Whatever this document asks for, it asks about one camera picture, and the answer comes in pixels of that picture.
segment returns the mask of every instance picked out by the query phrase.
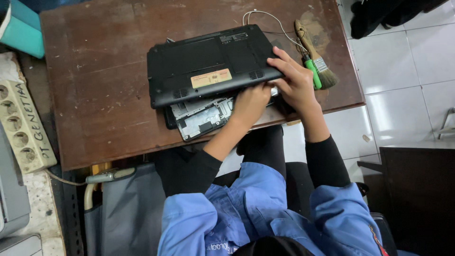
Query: person's left hand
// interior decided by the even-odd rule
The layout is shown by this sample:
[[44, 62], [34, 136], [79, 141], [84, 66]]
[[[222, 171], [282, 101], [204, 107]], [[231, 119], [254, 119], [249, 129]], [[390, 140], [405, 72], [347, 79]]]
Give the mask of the person's left hand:
[[249, 130], [264, 113], [265, 107], [270, 101], [270, 90], [273, 86], [263, 82], [240, 92], [235, 100], [234, 113], [229, 121]]

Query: ventilation grille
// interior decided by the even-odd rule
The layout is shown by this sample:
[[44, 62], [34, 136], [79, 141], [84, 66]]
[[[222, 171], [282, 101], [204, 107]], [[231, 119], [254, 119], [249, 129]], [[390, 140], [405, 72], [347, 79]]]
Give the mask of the ventilation grille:
[[188, 89], [180, 89], [178, 91], [174, 91], [174, 99], [186, 97], [188, 94]]
[[264, 71], [262, 70], [251, 71], [249, 75], [251, 80], [258, 79], [264, 76]]

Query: hand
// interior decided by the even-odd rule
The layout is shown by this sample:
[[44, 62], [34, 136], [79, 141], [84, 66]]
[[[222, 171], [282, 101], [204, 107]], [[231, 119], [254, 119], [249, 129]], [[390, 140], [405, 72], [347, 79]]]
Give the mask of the hand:
[[249, 130], [264, 113], [265, 107], [270, 101], [272, 87], [271, 84], [260, 83], [240, 92], [235, 99], [234, 113], [230, 117], [230, 121]]
[[306, 110], [320, 108], [314, 96], [313, 72], [299, 65], [278, 47], [273, 47], [273, 52], [280, 58], [268, 58], [267, 63], [281, 71], [286, 78], [269, 83], [276, 85], [281, 90], [284, 100], [300, 115]]

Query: paintbrush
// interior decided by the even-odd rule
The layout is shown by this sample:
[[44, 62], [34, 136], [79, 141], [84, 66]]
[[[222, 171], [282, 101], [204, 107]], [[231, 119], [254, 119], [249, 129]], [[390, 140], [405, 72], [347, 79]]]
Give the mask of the paintbrush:
[[298, 36], [302, 45], [306, 48], [310, 58], [314, 62], [316, 71], [318, 72], [319, 79], [321, 81], [321, 89], [329, 89], [330, 87], [336, 85], [339, 82], [338, 76], [327, 67], [324, 59], [316, 52], [311, 42], [311, 38], [300, 20], [294, 21], [294, 27], [296, 31], [303, 31], [303, 33], [298, 33]]

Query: scratched table surface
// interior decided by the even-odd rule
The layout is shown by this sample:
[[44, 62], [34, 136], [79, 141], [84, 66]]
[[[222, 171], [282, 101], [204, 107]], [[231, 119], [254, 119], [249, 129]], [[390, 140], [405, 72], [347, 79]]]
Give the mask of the scratched table surface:
[[[242, 25], [262, 10], [286, 31], [300, 19], [316, 50], [341, 79], [317, 91], [325, 113], [364, 104], [335, 0], [93, 0], [41, 13], [61, 165], [70, 170], [183, 145], [162, 112], [150, 108], [147, 52], [167, 37], [183, 40]], [[253, 13], [251, 24], [280, 32]], [[301, 63], [283, 34], [266, 34]], [[255, 128], [297, 119], [268, 107]], [[210, 135], [197, 141], [208, 140]]]

